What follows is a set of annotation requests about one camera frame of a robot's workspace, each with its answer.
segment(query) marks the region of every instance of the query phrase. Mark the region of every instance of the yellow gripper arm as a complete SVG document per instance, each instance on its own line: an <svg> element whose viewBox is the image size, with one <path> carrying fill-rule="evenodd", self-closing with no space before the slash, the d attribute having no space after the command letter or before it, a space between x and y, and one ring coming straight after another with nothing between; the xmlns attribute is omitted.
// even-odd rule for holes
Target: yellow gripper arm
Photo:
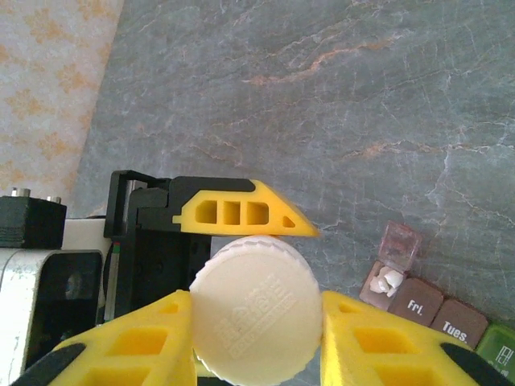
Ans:
<svg viewBox="0 0 515 386"><path fill-rule="evenodd" d="M195 386L190 294L62 342L13 385ZM322 386L510 385L450 335L323 293Z"/></svg>

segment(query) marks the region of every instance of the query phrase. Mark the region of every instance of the patterned wallpaper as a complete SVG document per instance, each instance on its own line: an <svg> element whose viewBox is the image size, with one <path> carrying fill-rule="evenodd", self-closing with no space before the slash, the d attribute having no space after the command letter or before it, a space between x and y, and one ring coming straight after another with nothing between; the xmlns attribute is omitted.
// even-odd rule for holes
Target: patterned wallpaper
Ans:
<svg viewBox="0 0 515 386"><path fill-rule="evenodd" d="M0 0L0 195L68 203L123 0Z"/></svg>

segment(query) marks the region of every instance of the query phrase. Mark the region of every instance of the white pill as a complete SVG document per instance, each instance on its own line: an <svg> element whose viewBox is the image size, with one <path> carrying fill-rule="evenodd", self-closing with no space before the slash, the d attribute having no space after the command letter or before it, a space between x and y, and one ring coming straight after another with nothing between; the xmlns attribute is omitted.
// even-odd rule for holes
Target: white pill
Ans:
<svg viewBox="0 0 515 386"><path fill-rule="evenodd" d="M398 288L401 285L402 281L404 280L404 275L402 275L402 273L399 273L392 269L385 275L385 280L392 287Z"/></svg>
<svg viewBox="0 0 515 386"><path fill-rule="evenodd" d="M376 294L383 294L385 291L381 289L379 286L379 278L377 276L374 276L372 280L370 281L370 290Z"/></svg>
<svg viewBox="0 0 515 386"><path fill-rule="evenodd" d="M388 291L388 292L386 293L386 296L387 296L388 298L391 298L392 296L394 296L394 295L395 295L395 293L397 292L397 290L398 290L398 288L392 288L392 289L390 289L390 291Z"/></svg>
<svg viewBox="0 0 515 386"><path fill-rule="evenodd" d="M392 271L390 267L384 266L383 268L379 269L379 274L377 275L377 277L384 277L390 271Z"/></svg>
<svg viewBox="0 0 515 386"><path fill-rule="evenodd" d="M377 279L377 284L379 285L379 288L383 290L383 292L389 291L388 282L383 277L379 277Z"/></svg>

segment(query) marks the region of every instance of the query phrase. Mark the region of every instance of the gray marble surface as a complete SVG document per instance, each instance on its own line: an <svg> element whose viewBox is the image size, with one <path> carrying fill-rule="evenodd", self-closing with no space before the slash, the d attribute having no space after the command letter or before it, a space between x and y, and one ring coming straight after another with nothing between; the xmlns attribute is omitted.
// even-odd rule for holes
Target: gray marble surface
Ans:
<svg viewBox="0 0 515 386"><path fill-rule="evenodd" d="M112 170L261 179L356 297L387 220L414 272L515 326L515 2L126 0L72 214ZM318 384L318 364L290 384Z"/></svg>

